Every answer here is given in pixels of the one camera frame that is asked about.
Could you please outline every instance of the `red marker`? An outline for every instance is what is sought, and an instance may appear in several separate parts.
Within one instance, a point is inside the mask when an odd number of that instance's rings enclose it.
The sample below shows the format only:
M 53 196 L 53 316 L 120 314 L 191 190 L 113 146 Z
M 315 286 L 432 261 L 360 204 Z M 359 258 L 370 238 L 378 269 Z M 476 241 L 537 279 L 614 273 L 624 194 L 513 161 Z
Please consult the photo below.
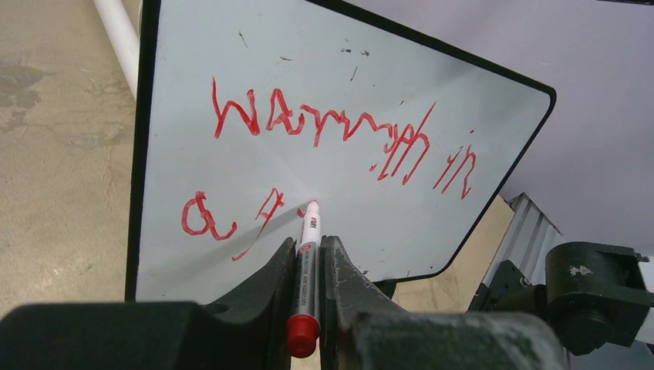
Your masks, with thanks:
M 300 248 L 296 258 L 295 296 L 291 317 L 286 322 L 286 349 L 291 356 L 306 358 L 315 351 L 315 341 L 320 336 L 318 300 L 318 246 L 320 214 L 313 200 L 307 206 Z

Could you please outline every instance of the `white pipe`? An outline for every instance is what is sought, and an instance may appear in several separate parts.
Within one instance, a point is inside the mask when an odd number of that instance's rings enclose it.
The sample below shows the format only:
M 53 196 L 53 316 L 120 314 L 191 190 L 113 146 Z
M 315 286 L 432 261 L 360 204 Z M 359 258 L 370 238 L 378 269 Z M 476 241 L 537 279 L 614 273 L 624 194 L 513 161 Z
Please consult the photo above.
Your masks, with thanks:
M 98 14 L 103 21 L 120 68 L 123 69 L 127 84 L 136 99 L 139 80 L 139 39 L 130 17 L 127 16 L 123 2 L 120 0 L 93 0 L 93 2 L 96 3 Z

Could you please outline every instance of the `white backdrop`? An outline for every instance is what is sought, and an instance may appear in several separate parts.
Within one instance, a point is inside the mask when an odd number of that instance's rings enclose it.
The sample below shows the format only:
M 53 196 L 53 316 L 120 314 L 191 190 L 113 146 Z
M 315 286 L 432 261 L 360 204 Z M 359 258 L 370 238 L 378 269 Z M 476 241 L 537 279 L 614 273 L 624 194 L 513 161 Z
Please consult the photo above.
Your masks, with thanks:
M 554 87 L 504 186 L 569 240 L 654 253 L 654 6 L 595 0 L 351 0 Z

